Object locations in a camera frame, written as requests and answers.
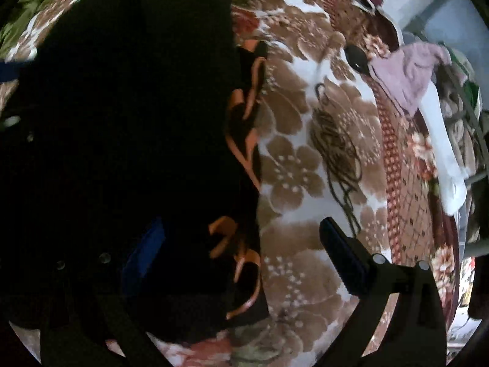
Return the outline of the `black hoodie orange print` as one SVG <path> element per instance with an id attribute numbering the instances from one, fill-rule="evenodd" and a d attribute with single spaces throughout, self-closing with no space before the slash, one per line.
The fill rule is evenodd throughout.
<path id="1" fill-rule="evenodd" d="M 128 252 L 156 226 L 147 332 L 191 342 L 265 319 L 259 273 L 261 52 L 230 0 L 79 0 L 24 64 L 2 112 L 1 293 L 41 329 L 67 262 Z"/>

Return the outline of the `white cloth at bed edge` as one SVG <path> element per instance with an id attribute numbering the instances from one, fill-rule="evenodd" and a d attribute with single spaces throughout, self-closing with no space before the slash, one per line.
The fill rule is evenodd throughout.
<path id="1" fill-rule="evenodd" d="M 419 112 L 431 139 L 433 155 L 438 171 L 439 198 L 443 212 L 455 215 L 467 197 L 464 171 L 458 164 L 443 120 L 438 90 L 430 81 L 419 102 Z"/>

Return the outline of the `floral brown red blanket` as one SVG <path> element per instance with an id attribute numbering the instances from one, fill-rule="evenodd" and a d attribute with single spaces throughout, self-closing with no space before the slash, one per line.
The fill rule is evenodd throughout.
<path id="1" fill-rule="evenodd" d="M 24 64 L 61 14 L 79 0 L 53 0 L 33 16 L 2 61 Z M 458 294 L 454 220 L 427 183 L 417 142 L 422 118 L 407 119 L 344 48 L 398 47 L 368 0 L 230 0 L 234 43 L 261 52 L 250 103 L 258 108 L 259 273 L 268 316 L 191 342 L 147 332 L 163 366 L 312 366 L 354 312 L 320 240 L 332 217 L 369 254 L 433 269 L 446 323 Z M 41 330 L 1 315 L 40 365 Z"/>

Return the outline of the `blue folded garment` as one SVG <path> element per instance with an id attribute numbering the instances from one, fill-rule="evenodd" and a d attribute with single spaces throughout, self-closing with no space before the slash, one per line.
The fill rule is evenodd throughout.
<path id="1" fill-rule="evenodd" d="M 16 80 L 23 66 L 23 62 L 0 61 L 0 83 Z"/>

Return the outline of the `pink cloth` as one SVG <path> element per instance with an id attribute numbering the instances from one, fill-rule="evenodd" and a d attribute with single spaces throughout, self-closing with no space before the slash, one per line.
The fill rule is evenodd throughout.
<path id="1" fill-rule="evenodd" d="M 450 64 L 452 59 L 445 46 L 414 42 L 400 47 L 386 58 L 373 58 L 369 70 L 371 77 L 395 102 L 396 109 L 414 116 L 428 89 L 433 69 Z"/>

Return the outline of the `black oval remote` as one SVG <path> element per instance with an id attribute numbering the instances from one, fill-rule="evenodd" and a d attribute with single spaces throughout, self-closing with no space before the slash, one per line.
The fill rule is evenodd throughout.
<path id="1" fill-rule="evenodd" d="M 368 58 L 361 48 L 353 44 L 348 44 L 344 48 L 347 63 L 353 70 L 361 75 L 370 76 Z"/>

